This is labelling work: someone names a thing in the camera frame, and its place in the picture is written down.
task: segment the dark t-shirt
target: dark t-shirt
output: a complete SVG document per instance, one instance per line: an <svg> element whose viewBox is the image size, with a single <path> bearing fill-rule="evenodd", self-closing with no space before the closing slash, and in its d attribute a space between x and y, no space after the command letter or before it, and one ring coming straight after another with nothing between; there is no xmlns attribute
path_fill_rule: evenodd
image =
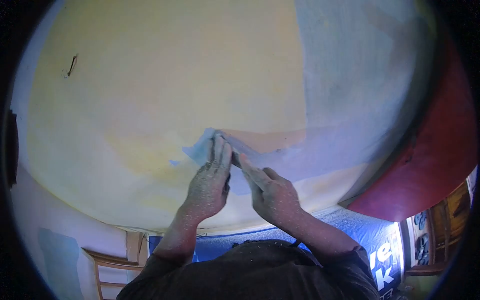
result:
<svg viewBox="0 0 480 300"><path fill-rule="evenodd" d="M151 255L117 300L379 299L363 247L329 262L283 240L237 245L211 261L178 266Z"/></svg>

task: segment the blue paint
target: blue paint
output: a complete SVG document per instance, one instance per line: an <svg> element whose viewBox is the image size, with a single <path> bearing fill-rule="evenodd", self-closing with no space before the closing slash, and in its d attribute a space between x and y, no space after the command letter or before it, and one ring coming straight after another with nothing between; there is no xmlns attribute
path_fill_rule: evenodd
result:
<svg viewBox="0 0 480 300"><path fill-rule="evenodd" d="M37 237L49 287L59 299L83 300L77 272L80 248L76 239L45 228L38 229Z"/></svg>
<svg viewBox="0 0 480 300"><path fill-rule="evenodd" d="M400 283L401 268L400 268L400 256L403 255L400 252L398 244L400 237L396 233L396 224L394 222L380 220L377 218L365 216L338 205L329 208L317 218L327 224L330 224L356 240L362 245L369 259L370 254L377 252L379 247L385 243L389 243L391 246L392 255L383 262L375 259L372 263L373 276L376 277L376 271L382 270L384 275L386 270L391 267L389 275L394 279L390 283L385 283L385 287L380 291L380 295L386 293L389 289L396 287ZM228 250L231 249L233 243L243 243L246 240L286 240L288 242L294 242L295 239L278 228L264 229L253 232L223 235L223 236L205 236L197 238L195 245L195 255L193 262L203 262L215 259ZM161 237L150 236L150 253L160 242ZM299 246L302 249L308 250L304 244Z"/></svg>
<svg viewBox="0 0 480 300"><path fill-rule="evenodd" d="M181 150L188 155L194 162L203 166L207 160L208 140L213 137L215 129L206 128L198 141L192 147L182 147Z"/></svg>
<svg viewBox="0 0 480 300"><path fill-rule="evenodd" d="M169 160L168 162L174 167L176 167L180 163L180 161L178 160Z"/></svg>
<svg viewBox="0 0 480 300"><path fill-rule="evenodd" d="M255 165L292 182L390 154L427 88L434 39L426 22L412 2L398 0L359 0L347 7L295 0L295 9L304 59L305 141L262 154L235 138L228 141ZM207 128L193 147L183 148L199 166L213 131ZM232 167L231 175L230 190L249 194L241 171Z"/></svg>

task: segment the blue tarp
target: blue tarp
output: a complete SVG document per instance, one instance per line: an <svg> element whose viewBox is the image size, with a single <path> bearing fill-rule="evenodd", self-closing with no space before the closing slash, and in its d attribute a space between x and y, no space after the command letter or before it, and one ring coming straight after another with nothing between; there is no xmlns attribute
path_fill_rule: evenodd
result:
<svg viewBox="0 0 480 300"><path fill-rule="evenodd" d="M373 277L377 282L380 296L391 297L393 290L401 281L403 251L399 236L398 223L364 216L344 209L331 207L316 216L347 233L362 245L370 260ZM233 243L246 240L281 239L294 242L295 239L278 228L265 229L223 236L204 236L197 239L193 262L212 260L231 249ZM150 253L158 245L161 237L150 236Z"/></svg>

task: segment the paint patch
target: paint patch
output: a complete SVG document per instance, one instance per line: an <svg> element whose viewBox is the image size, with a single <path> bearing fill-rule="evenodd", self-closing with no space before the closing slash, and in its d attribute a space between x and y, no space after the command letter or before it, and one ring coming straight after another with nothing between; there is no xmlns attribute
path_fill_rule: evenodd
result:
<svg viewBox="0 0 480 300"><path fill-rule="evenodd" d="M180 163L178 160L169 160L168 162L174 167L176 167Z"/></svg>
<svg viewBox="0 0 480 300"><path fill-rule="evenodd" d="M47 270L48 286L58 299L84 299L80 290L77 240L46 228L38 229L38 244Z"/></svg>
<svg viewBox="0 0 480 300"><path fill-rule="evenodd" d="M212 138L215 129L206 128L198 141L192 147L182 147L181 150L188 155L194 162L203 166L207 160L208 140Z"/></svg>

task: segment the wall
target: wall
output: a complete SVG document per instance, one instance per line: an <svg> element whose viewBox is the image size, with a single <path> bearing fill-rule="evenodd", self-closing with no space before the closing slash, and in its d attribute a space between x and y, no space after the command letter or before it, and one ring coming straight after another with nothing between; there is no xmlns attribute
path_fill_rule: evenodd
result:
<svg viewBox="0 0 480 300"><path fill-rule="evenodd" d="M126 257L126 231L103 224L41 187L22 166L12 188L13 216L39 273L59 299L96 299L93 264L80 247ZM127 282L126 272L101 270L103 281ZM106 299L115 291L105 291Z"/></svg>
<svg viewBox="0 0 480 300"><path fill-rule="evenodd" d="M309 212L355 195L422 101L435 38L423 1L65 0L53 10L15 81L20 161L83 213L153 231L183 202L213 128L294 182ZM226 207L200 231L265 225L240 170L231 175Z"/></svg>

